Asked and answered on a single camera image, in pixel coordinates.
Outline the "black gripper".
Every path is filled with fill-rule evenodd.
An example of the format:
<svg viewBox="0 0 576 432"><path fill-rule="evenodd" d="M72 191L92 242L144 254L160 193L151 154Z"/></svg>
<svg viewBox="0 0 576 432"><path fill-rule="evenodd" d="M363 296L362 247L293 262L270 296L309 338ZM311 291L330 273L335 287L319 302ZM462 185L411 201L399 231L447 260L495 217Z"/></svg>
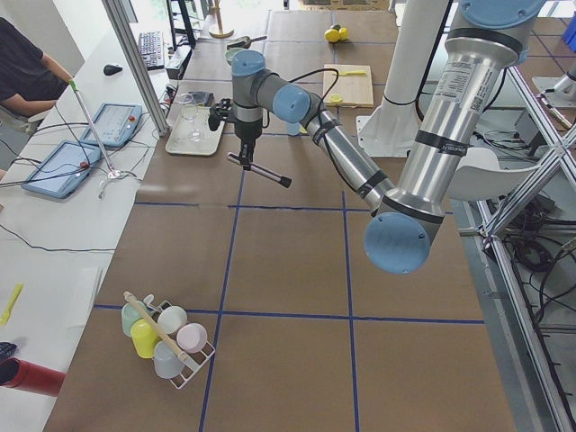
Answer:
<svg viewBox="0 0 576 432"><path fill-rule="evenodd" d="M244 170L250 170L253 162L256 140L262 135L262 120L236 120L235 134L241 141L238 160Z"/></svg>

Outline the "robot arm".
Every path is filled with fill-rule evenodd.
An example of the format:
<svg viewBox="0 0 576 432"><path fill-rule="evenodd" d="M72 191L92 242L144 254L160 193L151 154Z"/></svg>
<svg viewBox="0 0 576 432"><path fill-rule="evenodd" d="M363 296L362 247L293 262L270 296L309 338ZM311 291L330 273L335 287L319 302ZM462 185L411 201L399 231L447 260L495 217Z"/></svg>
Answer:
<svg viewBox="0 0 576 432"><path fill-rule="evenodd" d="M391 274L408 274L428 259L444 220L442 202L500 72L527 51L539 1L462 1L445 48L447 62L398 182L354 142L320 97L266 67L243 49L231 61L229 121L240 140L235 163L273 181L279 175L253 159L264 112L297 123L328 155L341 178L370 206L364 251Z"/></svg>

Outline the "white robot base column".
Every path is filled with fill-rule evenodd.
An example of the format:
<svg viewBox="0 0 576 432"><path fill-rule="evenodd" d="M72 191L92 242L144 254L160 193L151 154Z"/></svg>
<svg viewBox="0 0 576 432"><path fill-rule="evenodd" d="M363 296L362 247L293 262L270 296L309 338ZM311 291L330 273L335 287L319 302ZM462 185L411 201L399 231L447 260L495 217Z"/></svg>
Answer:
<svg viewBox="0 0 576 432"><path fill-rule="evenodd" d="M382 102L371 115L357 118L358 141L368 155L404 158L411 149L419 130L419 92L451 6L450 1L406 3Z"/></svg>

